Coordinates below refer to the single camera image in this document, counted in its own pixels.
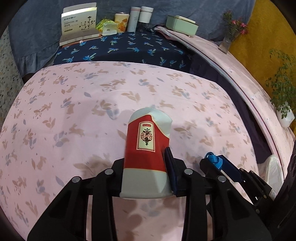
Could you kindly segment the white lined trash bin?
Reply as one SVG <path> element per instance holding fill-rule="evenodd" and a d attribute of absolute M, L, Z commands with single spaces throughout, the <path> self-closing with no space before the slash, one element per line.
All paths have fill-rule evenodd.
<path fill-rule="evenodd" d="M 283 183 L 284 175 L 276 155 L 270 155 L 263 163 L 258 164 L 259 176 L 271 187 L 269 196 L 274 200 Z"/>

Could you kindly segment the tall white bottle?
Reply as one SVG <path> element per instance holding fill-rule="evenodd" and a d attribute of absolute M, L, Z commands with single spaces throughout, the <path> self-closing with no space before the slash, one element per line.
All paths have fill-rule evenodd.
<path fill-rule="evenodd" d="M 132 6 L 129 13 L 127 32 L 135 32 L 137 29 L 137 22 L 140 14 L 140 8 Z"/>

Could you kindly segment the blue wrapper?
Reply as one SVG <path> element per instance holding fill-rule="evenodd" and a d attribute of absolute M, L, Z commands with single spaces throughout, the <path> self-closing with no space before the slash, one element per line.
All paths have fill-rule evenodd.
<path fill-rule="evenodd" d="M 223 159 L 219 156 L 216 156 L 213 152 L 208 152 L 205 155 L 205 159 L 208 159 L 218 170 L 222 169 Z"/>

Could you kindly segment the white ribbed plant pot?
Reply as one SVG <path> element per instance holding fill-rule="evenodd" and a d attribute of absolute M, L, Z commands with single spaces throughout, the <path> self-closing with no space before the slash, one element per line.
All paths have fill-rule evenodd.
<path fill-rule="evenodd" d="M 276 109 L 276 115 L 283 128 L 288 128 L 295 119 L 295 115 L 287 102 Z"/>

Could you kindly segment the navy floral tablecloth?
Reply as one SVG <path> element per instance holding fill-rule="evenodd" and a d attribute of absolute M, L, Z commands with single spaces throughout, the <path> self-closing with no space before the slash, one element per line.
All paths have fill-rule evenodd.
<path fill-rule="evenodd" d="M 194 53 L 159 32 L 119 33 L 62 47 L 54 65 L 84 61 L 120 61 L 156 65 L 188 73 Z"/>

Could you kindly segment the blue backdrop cloth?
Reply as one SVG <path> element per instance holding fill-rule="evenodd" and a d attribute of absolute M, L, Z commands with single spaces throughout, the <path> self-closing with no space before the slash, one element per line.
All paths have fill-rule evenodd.
<path fill-rule="evenodd" d="M 61 37 L 61 14 L 65 7 L 83 1 L 27 1 L 9 24 L 12 53 L 21 77 L 43 68 L 54 56 Z M 115 13 L 130 12 L 131 7 L 148 6 L 154 9 L 150 24 L 166 22 L 168 15 L 194 20 L 199 26 L 197 35 L 214 42 L 225 36 L 222 15 L 232 11 L 235 18 L 248 23 L 255 1 L 97 1 L 97 20 L 113 18 Z"/>

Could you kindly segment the yellow backdrop cloth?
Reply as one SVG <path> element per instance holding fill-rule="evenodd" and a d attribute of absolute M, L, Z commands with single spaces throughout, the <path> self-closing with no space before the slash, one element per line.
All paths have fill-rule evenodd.
<path fill-rule="evenodd" d="M 239 36 L 230 47 L 230 53 L 251 73 L 268 95 L 272 89 L 265 81 L 281 65 L 269 50 L 276 49 L 295 56 L 295 33 L 280 10 L 271 1 L 256 1 L 248 23 L 248 33 Z"/>

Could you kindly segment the white open gift box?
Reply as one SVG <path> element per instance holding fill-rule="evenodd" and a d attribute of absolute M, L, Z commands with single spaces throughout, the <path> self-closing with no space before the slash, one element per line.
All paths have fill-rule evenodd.
<path fill-rule="evenodd" d="M 85 3 L 63 8 L 59 45 L 99 37 L 96 29 L 97 3 Z"/>

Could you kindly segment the mint green tissue box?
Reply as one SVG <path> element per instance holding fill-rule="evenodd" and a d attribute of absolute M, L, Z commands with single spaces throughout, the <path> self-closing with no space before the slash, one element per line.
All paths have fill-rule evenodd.
<path fill-rule="evenodd" d="M 194 36 L 198 30 L 198 25 L 195 21 L 185 18 L 183 16 L 167 16 L 166 27 L 172 31 L 185 34 L 187 36 Z"/>

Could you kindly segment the white jar container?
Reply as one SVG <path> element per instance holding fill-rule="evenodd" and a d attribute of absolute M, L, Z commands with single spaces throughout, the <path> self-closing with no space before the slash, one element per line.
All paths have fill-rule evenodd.
<path fill-rule="evenodd" d="M 148 24 L 151 20 L 153 11 L 154 11 L 154 8 L 150 8 L 148 6 L 142 6 L 140 8 L 138 21 L 140 23 Z"/>

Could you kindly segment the pink bird print tablecloth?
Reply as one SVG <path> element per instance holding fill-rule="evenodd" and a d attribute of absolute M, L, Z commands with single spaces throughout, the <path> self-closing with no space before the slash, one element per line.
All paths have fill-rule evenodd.
<path fill-rule="evenodd" d="M 271 152 L 280 161 L 284 176 L 293 151 L 295 136 L 290 128 L 283 128 L 276 116 L 270 97 L 247 69 L 231 54 L 218 50 L 218 45 L 198 36 L 187 35 L 157 26 L 154 30 L 180 42 L 202 57 L 219 72 L 239 93 L 260 126 Z"/>

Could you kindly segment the green potted plant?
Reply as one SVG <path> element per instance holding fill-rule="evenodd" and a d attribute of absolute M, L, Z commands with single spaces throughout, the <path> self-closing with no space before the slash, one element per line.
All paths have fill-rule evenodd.
<path fill-rule="evenodd" d="M 276 73 L 265 82 L 272 89 L 270 102 L 280 117 L 286 118 L 290 111 L 295 114 L 295 56 L 277 49 L 270 49 L 269 55 L 270 59 L 274 57 L 281 62 Z"/>

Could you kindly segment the red paper cup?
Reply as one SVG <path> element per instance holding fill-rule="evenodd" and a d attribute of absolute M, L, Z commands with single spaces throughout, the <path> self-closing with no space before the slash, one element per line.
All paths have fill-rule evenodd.
<path fill-rule="evenodd" d="M 170 143 L 172 119 L 155 108 L 135 111 L 128 122 L 119 196 L 158 199 L 173 195 L 163 154 Z"/>

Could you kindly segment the small green white box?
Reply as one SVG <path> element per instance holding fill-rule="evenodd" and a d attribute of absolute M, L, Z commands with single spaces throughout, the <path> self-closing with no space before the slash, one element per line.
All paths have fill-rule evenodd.
<path fill-rule="evenodd" d="M 110 36 L 117 34 L 117 23 L 110 19 L 102 19 L 97 25 L 96 29 L 102 36 Z"/>

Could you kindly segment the glass vase pink flowers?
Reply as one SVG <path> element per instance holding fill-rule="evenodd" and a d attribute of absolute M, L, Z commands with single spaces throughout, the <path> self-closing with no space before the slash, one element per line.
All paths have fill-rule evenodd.
<path fill-rule="evenodd" d="M 241 18 L 234 20 L 231 11 L 226 11 L 223 13 L 223 20 L 226 24 L 226 34 L 218 49 L 222 53 L 227 54 L 231 43 L 239 35 L 247 34 L 247 24 L 244 23 Z"/>

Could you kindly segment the orange print can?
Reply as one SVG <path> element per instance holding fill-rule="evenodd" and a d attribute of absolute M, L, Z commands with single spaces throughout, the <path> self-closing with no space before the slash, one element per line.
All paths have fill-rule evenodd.
<path fill-rule="evenodd" d="M 128 19 L 130 15 L 125 13 L 116 13 L 114 15 L 114 21 L 117 24 L 117 32 L 124 33 L 127 27 Z"/>

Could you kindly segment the pink rabbit print tablecloth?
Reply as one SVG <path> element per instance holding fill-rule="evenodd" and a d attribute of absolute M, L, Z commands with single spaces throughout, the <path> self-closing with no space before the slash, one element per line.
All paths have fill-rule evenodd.
<path fill-rule="evenodd" d="M 48 67 L 23 86 L 1 130 L 1 207 L 21 237 L 73 176 L 94 177 L 124 156 L 141 108 L 172 119 L 170 148 L 187 167 L 198 171 L 213 152 L 258 170 L 242 118 L 214 82 L 137 63 Z"/>

